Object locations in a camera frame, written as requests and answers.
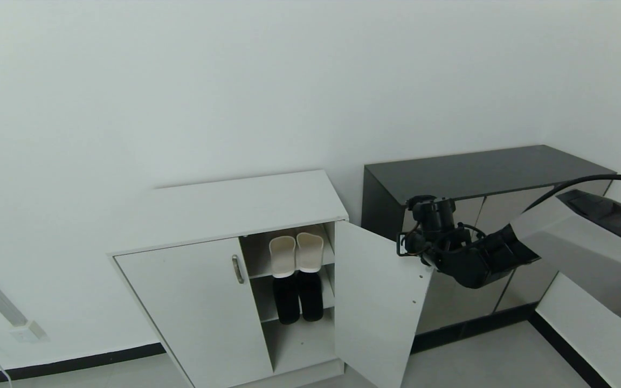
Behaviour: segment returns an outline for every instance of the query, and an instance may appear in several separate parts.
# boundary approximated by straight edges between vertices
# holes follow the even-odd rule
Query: black shoe
[[[292,324],[299,320],[299,292],[296,290],[295,277],[274,278],[272,281],[274,304],[277,305],[279,323]]]
[[[296,274],[296,289],[301,299],[303,319],[308,322],[321,320],[323,315],[322,282],[318,273],[299,271]]]

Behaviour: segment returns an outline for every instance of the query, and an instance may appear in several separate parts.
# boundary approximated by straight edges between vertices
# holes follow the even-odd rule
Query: cabinet handle
[[[232,256],[231,262],[234,265],[234,273],[236,273],[236,279],[239,280],[239,284],[244,284],[244,277],[241,276],[241,267],[239,267],[239,256]]]

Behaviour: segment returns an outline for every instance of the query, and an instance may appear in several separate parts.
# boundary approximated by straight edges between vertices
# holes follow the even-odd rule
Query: black baseboard
[[[562,358],[566,359],[567,363],[579,373],[591,388],[611,388],[611,386],[597,373],[596,369],[592,368],[591,365],[587,363],[586,359],[582,358],[579,353],[577,353],[577,351],[574,350],[574,348],[572,348],[545,319],[543,319],[543,317],[535,312],[536,306],[537,303],[531,303],[487,317],[481,317],[476,320],[454,324],[428,333],[417,334],[413,340],[411,354],[528,320],[546,341],[555,348],[555,351],[557,351]],[[22,380],[24,378],[46,376],[55,373],[94,368],[95,366],[121,363],[123,361],[130,361],[131,359],[156,356],[157,354],[163,353],[165,353],[165,350],[161,344],[149,344],[133,349],[97,354],[95,356],[67,359],[66,361],[59,361],[58,363],[8,369],[7,372],[12,380]],[[6,381],[6,379],[0,372],[0,383],[4,381]]]
[[[429,331],[428,333],[417,334],[413,339],[411,354],[487,333],[510,324],[524,322],[533,314],[537,305],[537,303],[529,303],[486,317],[453,324],[452,326]]]
[[[596,369],[589,365],[586,359],[580,356],[569,342],[565,341],[540,314],[533,312],[528,322],[530,322],[538,333],[545,338],[545,341],[548,341],[555,348],[555,351],[574,368],[576,373],[579,373],[579,376],[581,376],[591,388],[611,388],[607,381],[598,374]]]
[[[155,356],[165,353],[162,344],[149,344],[132,349],[113,351],[105,354],[96,354],[94,356],[66,359],[58,363],[25,366],[24,368],[8,369],[7,372],[11,376],[11,380],[22,380],[24,378],[32,378],[38,376],[46,376],[55,373],[64,373],[77,371],[79,369],[94,368],[122,361],[130,361],[131,359]],[[0,372],[0,383],[6,381],[3,373]]]

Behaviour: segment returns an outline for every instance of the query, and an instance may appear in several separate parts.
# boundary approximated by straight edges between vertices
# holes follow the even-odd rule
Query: cabinet door
[[[335,351],[379,388],[399,388],[432,269],[394,241],[335,225]]]
[[[482,205],[483,197],[456,201],[455,223],[476,225]],[[412,219],[411,213],[407,213],[408,218]],[[490,314],[500,298],[500,293],[502,290],[491,298],[488,297],[490,294],[488,289],[469,290],[459,285],[451,276],[433,272],[416,333],[425,333]],[[490,299],[494,300],[489,302],[488,306],[481,301]]]
[[[510,223],[512,219],[519,216],[519,214],[524,213],[524,210],[531,203],[533,203],[533,201],[537,200],[538,197],[550,191],[550,189],[552,189],[552,186],[540,187],[538,189],[505,192],[505,194],[488,196],[483,202],[483,208],[481,209],[480,216],[478,216],[478,223],[476,223],[476,226],[485,233],[496,232],[501,228],[505,227],[508,223]],[[547,286],[550,285],[550,282],[552,281],[552,277],[555,276],[554,274],[550,274],[544,265],[536,266],[535,264],[533,264],[529,265],[528,267],[528,270],[530,270],[534,274],[537,274],[537,276],[535,276],[537,281],[529,282],[523,287],[531,289],[532,292],[537,292],[537,290],[542,289],[543,284],[545,284],[545,287],[547,288]],[[507,287],[507,283],[509,282],[509,280],[510,277],[507,276],[484,287],[495,289],[497,292],[497,297],[495,298],[493,309],[489,312],[489,314],[492,313],[493,310],[500,310],[500,307],[495,309],[495,306],[498,305],[498,301],[501,301],[503,299],[502,292]]]
[[[560,192],[573,189],[589,192],[602,196],[605,194],[610,181],[591,181],[577,184]],[[557,270],[549,262],[541,259],[530,265],[522,265],[517,268],[509,281],[505,294],[500,299],[497,311],[523,306],[524,304],[538,302],[550,287]]]
[[[193,385],[226,387],[273,374],[238,239],[121,255],[116,262]]]

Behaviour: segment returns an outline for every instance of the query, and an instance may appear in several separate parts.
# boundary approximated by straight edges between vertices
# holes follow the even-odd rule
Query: shoe
[[[281,324],[292,324],[298,321],[301,316],[299,293],[296,290],[295,280],[293,276],[272,280],[274,304],[277,307],[279,323]]]
[[[296,290],[298,290],[301,300],[301,311],[303,311],[303,319],[308,322],[315,322],[322,319],[322,282],[317,272],[297,272],[296,273]]]
[[[306,273],[315,273],[322,268],[322,249],[325,242],[321,236],[307,232],[296,235],[296,265]]]
[[[279,236],[270,240],[270,262],[272,267],[272,290],[277,307],[279,323],[292,324],[299,320],[299,293],[296,289],[296,240],[291,236]]]
[[[296,240],[290,235],[283,235],[270,240],[270,262],[275,278],[286,278],[296,270]]]

